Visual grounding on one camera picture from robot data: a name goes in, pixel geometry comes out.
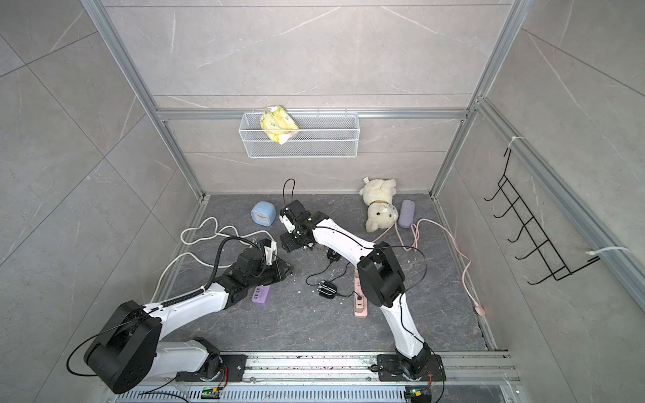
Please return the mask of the purple power strip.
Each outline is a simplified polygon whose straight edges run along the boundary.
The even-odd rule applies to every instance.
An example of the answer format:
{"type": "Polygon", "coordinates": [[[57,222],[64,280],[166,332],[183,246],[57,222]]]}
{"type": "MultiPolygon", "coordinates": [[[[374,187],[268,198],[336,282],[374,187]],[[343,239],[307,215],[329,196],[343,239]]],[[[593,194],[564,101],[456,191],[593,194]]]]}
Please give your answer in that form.
{"type": "Polygon", "coordinates": [[[257,306],[265,306],[269,300],[270,286],[259,285],[255,288],[251,301],[257,306]]]}

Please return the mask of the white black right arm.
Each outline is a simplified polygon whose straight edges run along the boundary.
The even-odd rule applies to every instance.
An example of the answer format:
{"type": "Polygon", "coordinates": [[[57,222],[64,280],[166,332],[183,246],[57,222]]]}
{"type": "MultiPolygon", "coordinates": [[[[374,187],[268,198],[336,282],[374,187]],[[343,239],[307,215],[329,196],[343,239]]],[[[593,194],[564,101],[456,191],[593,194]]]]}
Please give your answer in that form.
{"type": "Polygon", "coordinates": [[[438,364],[435,381],[445,381],[443,362],[418,332],[409,310],[405,275],[391,245],[364,240],[337,225],[324,213],[309,213],[293,201],[280,210],[286,232],[281,236],[287,252],[314,244],[325,246],[355,266],[361,290],[367,301],[379,307],[395,340],[399,368],[395,374],[417,381],[428,374],[431,362],[438,364]]]}

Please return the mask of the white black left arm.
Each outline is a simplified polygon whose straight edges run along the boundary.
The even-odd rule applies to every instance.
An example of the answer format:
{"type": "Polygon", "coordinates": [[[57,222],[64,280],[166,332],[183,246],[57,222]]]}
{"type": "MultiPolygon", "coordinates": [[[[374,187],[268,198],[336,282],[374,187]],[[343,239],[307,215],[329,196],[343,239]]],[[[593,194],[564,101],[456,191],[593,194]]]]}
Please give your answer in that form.
{"type": "Polygon", "coordinates": [[[237,260],[225,271],[219,269],[223,245],[219,245],[205,285],[164,300],[140,305],[127,301],[117,307],[103,329],[82,346],[89,377],[99,378],[115,394],[132,390],[143,380],[174,374],[180,381],[210,381],[225,375],[221,352],[208,340],[197,337],[168,342],[177,329],[224,311],[257,286],[285,280],[292,266],[277,255],[275,241],[265,238],[245,244],[237,260]]]}

